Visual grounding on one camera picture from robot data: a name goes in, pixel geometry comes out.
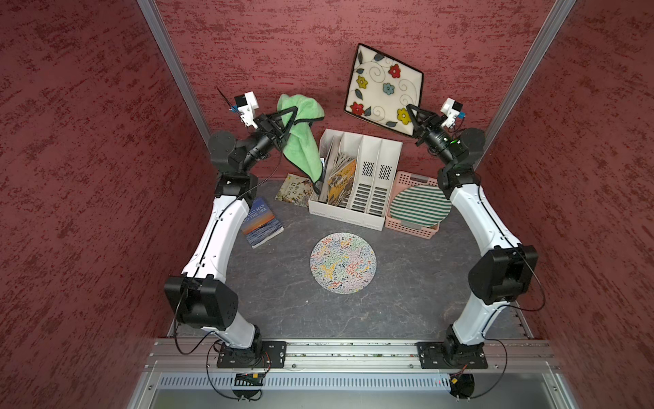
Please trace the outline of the green microfiber cloth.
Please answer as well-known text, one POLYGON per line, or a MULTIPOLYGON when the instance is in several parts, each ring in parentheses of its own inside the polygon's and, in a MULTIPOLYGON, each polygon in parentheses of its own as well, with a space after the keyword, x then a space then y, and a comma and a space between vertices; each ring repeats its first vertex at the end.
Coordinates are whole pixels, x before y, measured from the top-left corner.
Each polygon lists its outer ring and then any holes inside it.
POLYGON ((315 183, 322 176, 323 165, 311 126, 325 118, 325 111, 315 99, 304 95, 283 94, 279 97, 279 112, 292 107, 297 108, 297 113, 283 154, 315 183))

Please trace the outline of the square floral plate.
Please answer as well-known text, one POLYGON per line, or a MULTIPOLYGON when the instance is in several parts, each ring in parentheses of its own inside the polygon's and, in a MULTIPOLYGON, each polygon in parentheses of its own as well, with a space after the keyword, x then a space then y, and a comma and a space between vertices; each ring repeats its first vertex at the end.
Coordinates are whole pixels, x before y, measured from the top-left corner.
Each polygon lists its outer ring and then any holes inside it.
POLYGON ((424 73, 377 49, 359 44, 344 111, 404 136, 413 135, 409 105, 422 100, 424 73))

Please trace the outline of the round colourful squiggle plate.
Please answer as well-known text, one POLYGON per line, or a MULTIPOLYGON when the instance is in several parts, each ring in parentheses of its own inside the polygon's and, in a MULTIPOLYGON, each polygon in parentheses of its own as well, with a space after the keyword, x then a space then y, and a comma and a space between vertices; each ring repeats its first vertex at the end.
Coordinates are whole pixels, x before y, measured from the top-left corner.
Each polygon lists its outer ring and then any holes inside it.
POLYGON ((313 279, 325 290, 354 294, 376 276, 377 260, 371 245, 353 233, 332 233, 321 239, 310 256, 313 279))

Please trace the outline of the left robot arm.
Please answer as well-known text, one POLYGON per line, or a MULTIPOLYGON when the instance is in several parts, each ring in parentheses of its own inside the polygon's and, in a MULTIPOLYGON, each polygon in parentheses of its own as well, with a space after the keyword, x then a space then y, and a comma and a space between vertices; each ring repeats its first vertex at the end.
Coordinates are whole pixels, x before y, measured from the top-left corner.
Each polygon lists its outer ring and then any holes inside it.
POLYGON ((272 150, 282 150, 296 122, 297 107, 251 122, 244 140, 221 131, 209 140, 209 158, 219 171, 213 207, 196 251, 179 275, 165 282, 175 327, 188 325, 215 335, 242 366, 262 360, 262 336, 238 311, 238 295, 227 284, 228 261, 260 183, 252 168, 272 150))

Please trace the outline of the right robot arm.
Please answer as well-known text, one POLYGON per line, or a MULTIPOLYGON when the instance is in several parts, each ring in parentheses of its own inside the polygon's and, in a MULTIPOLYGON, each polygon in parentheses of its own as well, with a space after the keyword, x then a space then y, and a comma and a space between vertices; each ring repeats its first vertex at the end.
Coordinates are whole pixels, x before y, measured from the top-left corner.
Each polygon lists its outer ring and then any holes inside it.
POLYGON ((468 274, 471 295, 459 318, 448 327, 442 342, 417 345, 424 369, 485 369, 485 336, 500 313, 527 293, 538 253, 523 245, 494 211, 481 186, 475 165, 485 146, 485 133, 466 129, 448 132, 457 113, 454 107, 430 112, 408 105, 417 144, 425 144, 443 168, 437 182, 473 234, 481 258, 468 274))

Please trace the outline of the green striped round plate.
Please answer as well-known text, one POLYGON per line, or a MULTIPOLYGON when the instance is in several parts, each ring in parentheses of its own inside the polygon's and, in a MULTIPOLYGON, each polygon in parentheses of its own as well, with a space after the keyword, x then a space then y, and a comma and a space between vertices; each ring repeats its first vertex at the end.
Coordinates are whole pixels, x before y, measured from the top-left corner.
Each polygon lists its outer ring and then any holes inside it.
POLYGON ((416 185, 399 192, 391 201, 389 214, 401 222, 432 228, 445 220, 452 204, 439 187, 416 185))

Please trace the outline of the pink plastic basket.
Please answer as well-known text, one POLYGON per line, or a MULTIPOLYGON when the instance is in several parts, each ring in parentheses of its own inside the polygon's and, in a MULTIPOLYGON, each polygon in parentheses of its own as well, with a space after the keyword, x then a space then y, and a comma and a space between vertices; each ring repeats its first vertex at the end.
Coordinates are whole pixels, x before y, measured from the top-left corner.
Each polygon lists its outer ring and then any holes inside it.
POLYGON ((430 240, 451 213, 452 204, 435 179, 398 171, 385 227, 430 240))

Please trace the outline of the yellow magazine in organizer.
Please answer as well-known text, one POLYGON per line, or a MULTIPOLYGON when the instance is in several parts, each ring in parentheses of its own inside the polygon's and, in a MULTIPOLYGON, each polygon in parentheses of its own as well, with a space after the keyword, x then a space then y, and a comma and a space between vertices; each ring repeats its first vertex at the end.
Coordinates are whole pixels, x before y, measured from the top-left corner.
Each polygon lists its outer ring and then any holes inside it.
POLYGON ((339 153, 328 178, 327 204, 338 206, 342 203, 354 183, 356 168, 355 157, 339 153))

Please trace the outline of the white magazine file organizer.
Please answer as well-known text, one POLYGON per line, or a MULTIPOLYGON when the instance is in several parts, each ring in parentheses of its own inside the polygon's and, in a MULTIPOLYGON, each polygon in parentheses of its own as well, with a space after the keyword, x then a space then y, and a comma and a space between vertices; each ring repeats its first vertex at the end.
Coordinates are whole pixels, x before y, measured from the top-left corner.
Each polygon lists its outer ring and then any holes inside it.
POLYGON ((403 144, 399 141, 351 132, 326 130, 320 139, 324 184, 308 201, 309 213, 381 231, 403 144), (351 189, 338 206, 326 203, 328 178, 339 153, 357 160, 351 189))

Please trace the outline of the blue sunset book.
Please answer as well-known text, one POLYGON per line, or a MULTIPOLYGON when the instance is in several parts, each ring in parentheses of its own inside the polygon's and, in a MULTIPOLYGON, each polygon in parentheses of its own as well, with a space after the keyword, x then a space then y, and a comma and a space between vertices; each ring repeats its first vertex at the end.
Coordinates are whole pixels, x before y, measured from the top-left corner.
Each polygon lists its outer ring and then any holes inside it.
POLYGON ((255 249, 284 232, 284 226, 274 215, 264 198, 256 198, 241 225, 247 242, 255 249))

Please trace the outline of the right aluminium corner post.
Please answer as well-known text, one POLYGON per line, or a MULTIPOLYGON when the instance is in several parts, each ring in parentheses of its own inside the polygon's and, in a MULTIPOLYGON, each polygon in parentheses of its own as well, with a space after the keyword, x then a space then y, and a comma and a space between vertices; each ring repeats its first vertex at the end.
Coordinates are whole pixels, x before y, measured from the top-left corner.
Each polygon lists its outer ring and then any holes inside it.
POLYGON ((527 85, 529 85, 532 76, 538 69, 543 57, 548 52, 550 45, 555 40, 555 37, 565 23, 568 15, 570 15, 576 2, 576 0, 554 1, 550 12, 538 32, 538 35, 536 35, 525 59, 522 61, 519 70, 514 76, 502 103, 485 131, 485 146, 482 154, 473 165, 475 170, 478 170, 480 167, 481 161, 490 150, 490 147, 497 138, 502 126, 504 126, 509 118, 509 114, 511 114, 527 85))

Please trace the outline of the aluminium corner post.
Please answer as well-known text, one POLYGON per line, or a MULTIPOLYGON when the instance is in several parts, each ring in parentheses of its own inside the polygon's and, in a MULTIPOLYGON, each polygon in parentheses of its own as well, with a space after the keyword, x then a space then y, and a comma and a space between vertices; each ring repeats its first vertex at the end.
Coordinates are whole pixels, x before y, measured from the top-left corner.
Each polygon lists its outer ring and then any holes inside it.
POLYGON ((175 84, 180 91, 182 98, 189 110, 194 124, 196 125, 204 144, 209 144, 209 138, 212 135, 209 123, 204 116, 204 112, 199 104, 197 95, 192 88, 191 82, 182 65, 170 34, 165 26, 164 19, 158 9, 158 5, 153 0, 137 1, 141 13, 143 13, 146 23, 153 34, 158 48, 165 59, 166 65, 172 74, 175 84))
POLYGON ((490 147, 497 138, 502 126, 504 126, 509 118, 509 114, 511 114, 527 85, 529 85, 532 76, 538 69, 543 57, 548 52, 550 45, 555 40, 555 37, 565 23, 568 15, 570 15, 576 2, 576 0, 554 1, 550 12, 538 32, 538 35, 536 35, 525 59, 522 61, 519 70, 514 76, 502 103, 485 131, 485 146, 482 154, 473 165, 475 170, 478 170, 480 167, 481 161, 490 150, 490 147))

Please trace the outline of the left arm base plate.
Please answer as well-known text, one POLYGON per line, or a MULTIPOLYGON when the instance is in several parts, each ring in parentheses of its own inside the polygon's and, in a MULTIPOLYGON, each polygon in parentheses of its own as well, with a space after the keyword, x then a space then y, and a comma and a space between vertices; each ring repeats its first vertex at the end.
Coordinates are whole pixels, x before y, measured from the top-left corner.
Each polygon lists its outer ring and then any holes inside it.
POLYGON ((283 368, 287 342, 262 341, 250 349, 235 349, 221 346, 216 363, 221 369, 261 368, 264 370, 283 368))

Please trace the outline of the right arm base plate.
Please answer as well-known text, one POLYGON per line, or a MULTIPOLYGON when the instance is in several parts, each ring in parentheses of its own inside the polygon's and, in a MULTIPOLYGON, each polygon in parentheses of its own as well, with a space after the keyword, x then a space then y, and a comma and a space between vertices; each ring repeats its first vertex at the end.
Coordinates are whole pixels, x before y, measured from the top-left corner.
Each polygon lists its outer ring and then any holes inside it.
POLYGON ((417 354, 422 369, 485 370, 488 363, 483 351, 484 344, 464 345, 456 341, 419 342, 417 354))

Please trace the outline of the aluminium mounting rail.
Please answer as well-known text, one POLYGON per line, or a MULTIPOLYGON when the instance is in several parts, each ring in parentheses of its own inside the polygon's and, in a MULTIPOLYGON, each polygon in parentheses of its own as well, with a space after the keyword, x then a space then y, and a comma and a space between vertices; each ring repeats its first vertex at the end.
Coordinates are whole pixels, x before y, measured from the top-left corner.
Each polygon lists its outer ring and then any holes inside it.
POLYGON ((446 366, 436 341, 281 338, 264 343, 256 370, 275 373, 559 373, 550 342, 486 341, 475 358, 446 366))

